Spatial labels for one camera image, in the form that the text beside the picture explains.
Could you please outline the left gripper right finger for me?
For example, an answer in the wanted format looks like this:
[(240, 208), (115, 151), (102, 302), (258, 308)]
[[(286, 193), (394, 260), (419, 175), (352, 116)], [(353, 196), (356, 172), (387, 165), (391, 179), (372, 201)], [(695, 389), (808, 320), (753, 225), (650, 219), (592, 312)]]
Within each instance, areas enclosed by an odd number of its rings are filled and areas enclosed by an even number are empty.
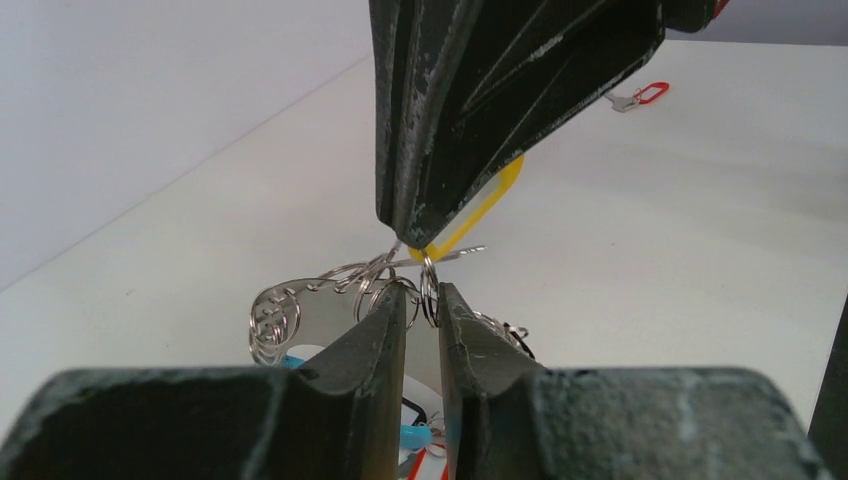
[[(439, 322), (473, 310), (450, 283)], [(743, 368), (547, 368), (521, 377), (521, 479), (827, 479), (785, 396)]]

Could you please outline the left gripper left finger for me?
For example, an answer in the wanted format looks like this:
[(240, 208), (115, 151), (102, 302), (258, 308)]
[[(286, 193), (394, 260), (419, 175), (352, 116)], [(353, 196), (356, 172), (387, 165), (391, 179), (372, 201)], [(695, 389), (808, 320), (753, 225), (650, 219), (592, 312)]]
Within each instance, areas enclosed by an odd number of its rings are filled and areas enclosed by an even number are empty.
[(297, 369), (78, 369), (31, 397), (5, 479), (393, 479), (406, 295)]

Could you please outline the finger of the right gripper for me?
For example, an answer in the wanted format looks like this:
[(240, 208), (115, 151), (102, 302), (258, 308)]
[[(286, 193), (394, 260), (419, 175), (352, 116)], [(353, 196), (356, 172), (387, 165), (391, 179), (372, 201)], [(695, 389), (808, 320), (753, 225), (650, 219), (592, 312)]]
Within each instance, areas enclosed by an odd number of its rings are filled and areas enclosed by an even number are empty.
[(393, 229), (445, 220), (426, 193), (440, 118), (482, 10), (480, 1), (372, 1), (375, 202)]
[(428, 246), (501, 169), (654, 55), (668, 30), (703, 30), (715, 1), (480, 1), (435, 136), (426, 193), (444, 224), (393, 229)]

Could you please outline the yellow tagged key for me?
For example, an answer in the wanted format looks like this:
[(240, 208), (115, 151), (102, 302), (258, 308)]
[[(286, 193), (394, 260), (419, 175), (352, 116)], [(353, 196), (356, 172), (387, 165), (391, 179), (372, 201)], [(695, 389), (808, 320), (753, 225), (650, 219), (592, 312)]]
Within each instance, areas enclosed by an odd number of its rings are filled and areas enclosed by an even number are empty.
[(409, 247), (410, 257), (418, 263), (423, 262), (424, 253), (432, 261), (447, 259), (448, 253), (512, 188), (520, 175), (524, 160), (524, 155), (517, 157), (493, 176), (423, 251)]

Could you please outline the blue handled metal keyring holder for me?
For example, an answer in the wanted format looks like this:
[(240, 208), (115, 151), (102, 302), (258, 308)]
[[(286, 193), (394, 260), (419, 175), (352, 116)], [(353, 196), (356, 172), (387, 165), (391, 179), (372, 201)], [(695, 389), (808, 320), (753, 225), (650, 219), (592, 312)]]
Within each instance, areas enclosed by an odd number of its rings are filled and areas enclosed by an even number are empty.
[(257, 365), (291, 370), (320, 411), (360, 408), (398, 423), (402, 449), (443, 452), (435, 265), (460, 254), (399, 260), (400, 249), (262, 290), (249, 349)]

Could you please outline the bunch of coloured tagged keys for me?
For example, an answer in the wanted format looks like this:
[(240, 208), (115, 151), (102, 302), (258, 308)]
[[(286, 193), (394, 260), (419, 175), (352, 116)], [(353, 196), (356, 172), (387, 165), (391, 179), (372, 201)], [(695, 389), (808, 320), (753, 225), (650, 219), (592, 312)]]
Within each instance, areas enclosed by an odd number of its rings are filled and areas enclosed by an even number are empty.
[(442, 406), (415, 380), (404, 395), (426, 417), (401, 434), (401, 479), (521, 479), (536, 468), (520, 385), (539, 370), (529, 332), (480, 312), (452, 314), (439, 330)]

